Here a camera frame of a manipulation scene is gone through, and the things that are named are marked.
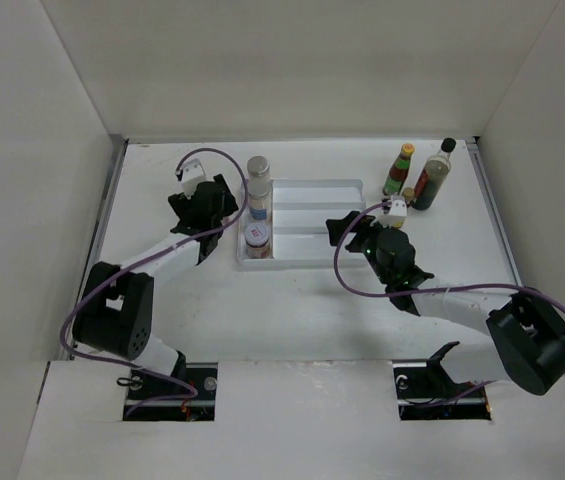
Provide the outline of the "tall jar silver lid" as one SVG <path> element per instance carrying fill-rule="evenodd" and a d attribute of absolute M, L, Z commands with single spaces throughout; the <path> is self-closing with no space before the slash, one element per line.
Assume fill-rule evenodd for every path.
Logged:
<path fill-rule="evenodd" d="M 272 208 L 272 189 L 266 182 L 250 180 L 247 186 L 248 210 L 256 221 L 269 222 Z"/>

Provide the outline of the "spice jar white lid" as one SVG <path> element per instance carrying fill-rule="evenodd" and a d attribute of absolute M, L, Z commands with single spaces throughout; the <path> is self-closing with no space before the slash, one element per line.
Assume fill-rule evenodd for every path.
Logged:
<path fill-rule="evenodd" d="M 250 259 L 268 258 L 271 251 L 271 230 L 264 222 L 249 223 L 244 229 L 246 254 Z"/>

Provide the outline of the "small bottle blue label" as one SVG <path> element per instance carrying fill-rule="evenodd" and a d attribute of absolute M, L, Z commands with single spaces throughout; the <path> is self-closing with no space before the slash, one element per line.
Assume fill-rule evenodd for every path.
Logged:
<path fill-rule="evenodd" d="M 266 157 L 257 155 L 247 161 L 249 181 L 253 184 L 268 185 L 270 183 L 270 164 Z"/>

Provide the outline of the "red sauce bottle yellow cap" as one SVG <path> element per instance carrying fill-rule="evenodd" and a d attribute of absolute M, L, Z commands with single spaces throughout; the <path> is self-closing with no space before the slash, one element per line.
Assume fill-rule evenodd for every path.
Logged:
<path fill-rule="evenodd" d="M 412 143 L 405 143 L 401 146 L 398 156 L 387 173 L 382 189 L 384 196 L 390 197 L 401 193 L 409 174 L 414 152 L 415 146 Z"/>

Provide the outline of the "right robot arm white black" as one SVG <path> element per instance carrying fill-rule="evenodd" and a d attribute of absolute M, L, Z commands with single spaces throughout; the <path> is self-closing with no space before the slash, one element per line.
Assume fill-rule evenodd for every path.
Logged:
<path fill-rule="evenodd" d="M 417 266 L 408 235 L 383 225 L 367 211 L 351 211 L 326 222 L 337 252 L 362 255 L 383 286 L 381 297 L 416 317 L 439 318 L 490 339 L 489 346 L 458 359 L 429 359 L 426 384 L 435 394 L 451 394 L 473 380 L 509 380 L 541 396 L 565 375 L 565 306 L 526 287 L 504 283 L 452 285 Z"/>

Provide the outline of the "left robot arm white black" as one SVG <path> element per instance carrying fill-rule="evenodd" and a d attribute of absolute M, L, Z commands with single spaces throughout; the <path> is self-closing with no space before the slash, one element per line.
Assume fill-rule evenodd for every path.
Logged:
<path fill-rule="evenodd" d="M 100 261 L 91 268 L 71 335 L 109 354 L 109 363 L 152 372 L 154 389 L 172 399 L 185 390 L 186 357 L 152 333 L 158 284 L 204 262 L 240 208 L 221 174 L 168 202 L 178 222 L 165 239 L 122 264 Z"/>

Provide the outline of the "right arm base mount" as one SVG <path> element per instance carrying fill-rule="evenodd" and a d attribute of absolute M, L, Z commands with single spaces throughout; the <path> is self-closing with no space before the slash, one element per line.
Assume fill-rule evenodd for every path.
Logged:
<path fill-rule="evenodd" d="M 460 344 L 449 342 L 430 357 L 392 364 L 397 410 L 402 421 L 491 420 L 488 382 L 456 383 L 442 366 Z"/>

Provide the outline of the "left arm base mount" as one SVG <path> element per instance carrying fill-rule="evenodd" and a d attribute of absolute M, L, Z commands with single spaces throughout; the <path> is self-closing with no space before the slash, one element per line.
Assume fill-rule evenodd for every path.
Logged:
<path fill-rule="evenodd" d="M 131 370 L 116 384 L 126 389 L 122 420 L 127 422 L 212 422 L 218 393 L 217 363 L 188 363 L 183 381 L 197 391 Z"/>

